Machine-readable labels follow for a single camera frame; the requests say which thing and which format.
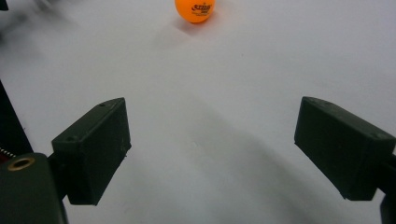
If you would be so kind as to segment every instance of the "white floor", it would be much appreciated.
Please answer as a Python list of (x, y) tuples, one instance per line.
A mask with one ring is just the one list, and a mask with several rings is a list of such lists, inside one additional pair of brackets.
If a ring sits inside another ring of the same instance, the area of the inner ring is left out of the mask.
[(0, 78), (35, 151), (127, 101), (133, 148), (70, 223), (380, 223), (383, 194), (345, 201), (293, 135), (305, 95), (396, 134), (395, 1), (218, 0), (199, 25), (172, 0), (8, 2)]

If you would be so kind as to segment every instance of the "ping pong ball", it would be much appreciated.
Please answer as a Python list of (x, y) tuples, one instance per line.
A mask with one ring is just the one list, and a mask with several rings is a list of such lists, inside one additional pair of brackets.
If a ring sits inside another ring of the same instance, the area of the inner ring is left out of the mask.
[(209, 18), (216, 0), (175, 0), (178, 14), (189, 22), (201, 22)]

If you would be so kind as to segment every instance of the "screw hole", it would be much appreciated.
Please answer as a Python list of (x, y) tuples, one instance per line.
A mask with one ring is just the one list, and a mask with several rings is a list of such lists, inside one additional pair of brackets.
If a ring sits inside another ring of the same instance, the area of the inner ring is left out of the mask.
[(22, 158), (12, 162), (8, 166), (9, 171), (19, 171), (22, 170), (35, 162), (35, 158)]

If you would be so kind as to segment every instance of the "dark green plastic part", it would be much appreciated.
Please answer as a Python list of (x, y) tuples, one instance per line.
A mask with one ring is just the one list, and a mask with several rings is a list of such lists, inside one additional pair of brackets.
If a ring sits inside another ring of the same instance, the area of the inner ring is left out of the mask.
[(47, 157), (28, 153), (0, 166), (0, 223), (67, 223)]
[(344, 198), (370, 201), (382, 164), (391, 158), (395, 138), (332, 103), (304, 97), (295, 144)]
[(8, 11), (6, 0), (0, 0), (0, 11)]
[(32, 147), (0, 81), (0, 148), (20, 156), (32, 153)]
[(131, 148), (125, 100), (97, 105), (53, 139), (52, 146), (52, 159), (65, 167), (70, 203), (97, 205)]

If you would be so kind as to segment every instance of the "orange ping pong ball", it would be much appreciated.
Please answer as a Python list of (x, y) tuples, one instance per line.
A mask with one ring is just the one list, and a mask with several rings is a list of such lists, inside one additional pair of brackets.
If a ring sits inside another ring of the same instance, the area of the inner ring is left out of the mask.
[(209, 18), (216, 0), (175, 0), (178, 14), (189, 22), (201, 22)]

